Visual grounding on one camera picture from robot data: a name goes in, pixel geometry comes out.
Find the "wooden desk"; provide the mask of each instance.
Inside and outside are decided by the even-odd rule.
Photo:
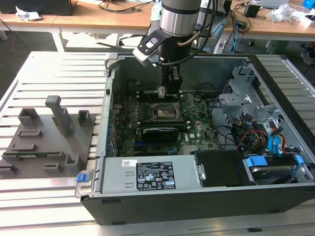
[[[106,28],[121,29],[129,31],[148,30],[150,25],[151,8],[153,4],[142,7],[141,12],[130,14],[117,14],[104,11],[98,7],[100,1],[94,3],[78,2],[72,16],[57,16],[53,22],[54,27],[60,28]],[[125,9],[138,5],[139,3],[116,2],[109,5],[110,9]]]
[[[1,20],[9,27],[11,26],[41,26],[41,27],[52,27],[53,21],[56,19],[57,16],[55,15],[40,15],[42,19],[35,20],[35,21],[22,21],[18,18],[15,14],[2,14],[0,13]]]
[[[231,9],[234,9],[236,4],[246,1],[234,0]],[[290,3],[297,6],[302,6],[303,0],[290,0]],[[238,11],[244,13],[244,7]],[[272,22],[267,19],[269,9],[262,9],[258,12],[256,18],[249,18],[252,26],[251,29],[244,34],[244,38],[250,39],[275,39],[275,40],[301,40],[301,41],[315,41],[315,28],[303,27],[299,22],[291,19],[291,22]],[[229,24],[225,29],[225,33],[231,33],[232,20],[229,17]],[[242,15],[236,13],[236,19],[239,21],[248,22]]]

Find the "electronic device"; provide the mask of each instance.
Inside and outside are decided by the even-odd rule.
[[[105,64],[95,166],[76,187],[100,225],[284,212],[315,198],[315,136],[256,56],[195,56],[164,97],[158,67],[131,54]]]
[[[27,12],[70,16],[77,0],[0,0],[1,13],[15,13],[16,6]]]
[[[260,0],[260,4],[263,8],[279,8],[282,4],[289,3],[289,0]]]
[[[315,7],[315,1],[314,0],[305,0],[303,2],[303,6],[305,6],[308,10],[312,10]]]
[[[261,5],[247,4],[244,10],[244,15],[247,17],[256,18],[257,13],[260,8],[261,8]]]

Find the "desk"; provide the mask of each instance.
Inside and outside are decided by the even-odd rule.
[[[246,1],[232,2],[231,9],[234,9],[235,5]],[[290,3],[297,6],[302,6],[303,0],[290,0]],[[239,12],[244,13],[244,7],[239,9]],[[244,38],[247,39],[271,39],[271,40],[288,40],[288,41],[315,41],[315,28],[305,28],[294,19],[290,22],[272,22],[267,19],[269,9],[262,9],[258,12],[256,18],[249,18],[252,26],[251,29],[244,34]],[[229,23],[224,31],[224,35],[229,35],[232,31],[232,21],[229,17]],[[236,13],[236,19],[244,22],[248,22],[245,17]]]
[[[242,1],[234,0],[234,6]],[[291,0],[294,5],[302,5],[303,0]],[[14,14],[0,14],[0,18],[15,31],[39,31],[50,32],[53,35],[57,50],[63,52],[61,32],[89,32],[89,33],[130,33],[145,34],[150,24],[152,4],[142,8],[142,12],[132,14],[116,14],[101,10],[98,2],[78,2],[72,16],[42,15],[43,20],[23,22]],[[124,9],[137,3],[117,2],[111,4],[111,9]],[[251,29],[244,34],[247,39],[273,39],[273,40],[297,40],[315,41],[315,28],[303,28],[298,22],[273,23],[265,19],[270,10],[260,10],[256,18],[250,18]],[[246,21],[240,14],[236,15],[238,20]],[[0,24],[0,30],[7,28]],[[228,37],[232,31],[231,19],[223,33]]]

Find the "black plastic cover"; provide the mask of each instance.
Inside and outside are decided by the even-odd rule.
[[[206,179],[203,187],[235,187],[254,185],[246,172],[243,154],[235,150],[194,152],[197,165],[203,165]]]
[[[15,13],[17,6],[27,12],[69,16],[78,0],[0,0],[1,13]]]

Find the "power adapter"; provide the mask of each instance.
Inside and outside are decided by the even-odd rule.
[[[244,21],[237,21],[235,25],[237,26],[238,29],[241,29],[241,30],[245,30],[247,27],[247,23]]]

